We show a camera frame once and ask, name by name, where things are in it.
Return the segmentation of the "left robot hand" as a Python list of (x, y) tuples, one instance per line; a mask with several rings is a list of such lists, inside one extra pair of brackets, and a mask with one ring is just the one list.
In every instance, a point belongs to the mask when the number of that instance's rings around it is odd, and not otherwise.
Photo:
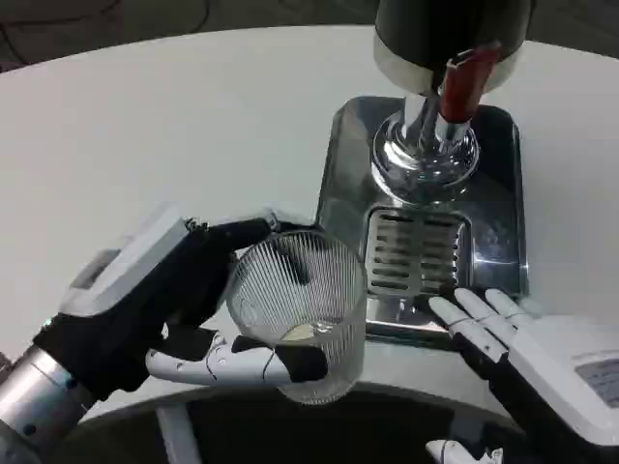
[(239, 250), (303, 230), (271, 211), (210, 224), (161, 209), (80, 271), (33, 346), (98, 400), (149, 377), (220, 388), (321, 380), (328, 363), (317, 347), (263, 335), (227, 341), (205, 326)]

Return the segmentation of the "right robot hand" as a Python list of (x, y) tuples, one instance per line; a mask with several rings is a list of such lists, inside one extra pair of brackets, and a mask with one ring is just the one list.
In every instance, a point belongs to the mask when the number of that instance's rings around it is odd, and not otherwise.
[(618, 328), (488, 288), (427, 304), (544, 463), (618, 460)]

